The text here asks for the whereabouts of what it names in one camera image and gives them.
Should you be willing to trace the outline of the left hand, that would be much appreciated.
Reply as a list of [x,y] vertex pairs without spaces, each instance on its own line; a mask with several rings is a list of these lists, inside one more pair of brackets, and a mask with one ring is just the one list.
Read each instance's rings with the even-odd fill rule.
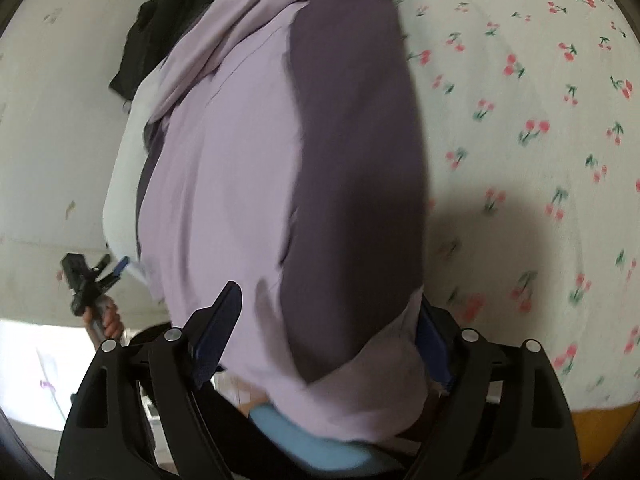
[[113,299],[106,296],[103,305],[101,313],[93,307],[86,307],[82,315],[85,329],[96,347],[99,347],[104,339],[111,338],[120,341],[125,330],[125,325]]

